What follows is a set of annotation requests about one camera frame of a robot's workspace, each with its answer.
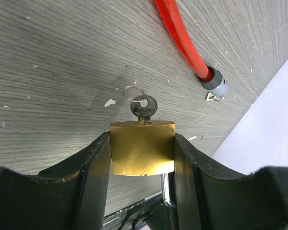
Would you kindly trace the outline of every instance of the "key ring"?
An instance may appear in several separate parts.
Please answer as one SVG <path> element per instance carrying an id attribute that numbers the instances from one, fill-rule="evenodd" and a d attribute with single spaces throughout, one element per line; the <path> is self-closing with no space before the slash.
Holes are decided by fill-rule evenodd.
<path id="1" fill-rule="evenodd" d="M 144 101 L 144 99 L 142 99 L 142 100 L 140 100 L 140 101 L 135 101 L 135 100 L 130 99 L 129 97 L 126 96 L 126 93 L 125 93 L 126 90 L 132 89 L 132 88 L 139 90 L 142 94 L 145 94 L 144 90 L 143 90 L 141 87 L 139 87 L 139 86 L 137 86 L 137 85 L 127 85 L 127 86 L 123 89 L 123 95 L 124 95 L 124 97 L 127 98 L 130 102 L 138 102 L 138 103 L 140 103 L 140 102 Z"/>

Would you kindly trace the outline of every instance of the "padlock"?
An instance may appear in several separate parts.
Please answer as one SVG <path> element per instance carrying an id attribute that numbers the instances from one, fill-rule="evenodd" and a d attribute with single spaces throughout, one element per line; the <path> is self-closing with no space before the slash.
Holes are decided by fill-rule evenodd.
<path id="1" fill-rule="evenodd" d="M 140 104 L 143 100 L 148 102 L 145 107 Z M 151 121 L 157 111 L 157 102 L 151 96 L 135 97 L 130 107 L 138 121 L 110 125 L 113 173 L 150 176 L 174 171 L 174 122 Z"/>

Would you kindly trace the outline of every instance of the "padlock body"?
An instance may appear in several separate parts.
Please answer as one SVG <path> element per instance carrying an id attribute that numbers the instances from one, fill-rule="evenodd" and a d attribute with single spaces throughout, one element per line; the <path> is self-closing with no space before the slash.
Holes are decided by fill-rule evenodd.
<path id="1" fill-rule="evenodd" d="M 174 122 L 111 123 L 110 138 L 115 175 L 150 176 L 174 171 Z"/>

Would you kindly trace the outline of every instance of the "white speck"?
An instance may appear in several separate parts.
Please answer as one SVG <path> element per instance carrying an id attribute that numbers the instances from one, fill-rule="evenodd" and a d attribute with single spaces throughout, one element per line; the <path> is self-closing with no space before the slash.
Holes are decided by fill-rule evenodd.
<path id="1" fill-rule="evenodd" d="M 3 129 L 5 129 L 5 123 L 4 123 L 4 122 L 1 122 L 1 123 L 0 123 L 0 127 L 3 128 Z"/>
<path id="2" fill-rule="evenodd" d="M 108 101 L 105 103 L 105 107 L 108 107 L 108 106 L 110 106 L 110 105 L 112 105 L 112 104 L 116 104 L 116 101 L 110 99 L 110 100 L 108 100 Z"/>
<path id="3" fill-rule="evenodd" d="M 194 137 L 192 137 L 192 138 L 189 138 L 188 140 L 193 140 L 193 139 L 195 139 L 195 138 L 197 138 L 197 136 L 194 136 Z"/>

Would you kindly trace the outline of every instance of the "red tube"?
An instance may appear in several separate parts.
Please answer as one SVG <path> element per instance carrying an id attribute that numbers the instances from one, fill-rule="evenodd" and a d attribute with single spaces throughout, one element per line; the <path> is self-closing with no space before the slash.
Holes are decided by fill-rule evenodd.
<path id="1" fill-rule="evenodd" d="M 203 81 L 210 81 L 213 78 L 213 74 L 194 48 L 186 27 L 183 24 L 176 1 L 155 0 L 155 4 L 169 35 L 184 59 L 199 78 Z"/>

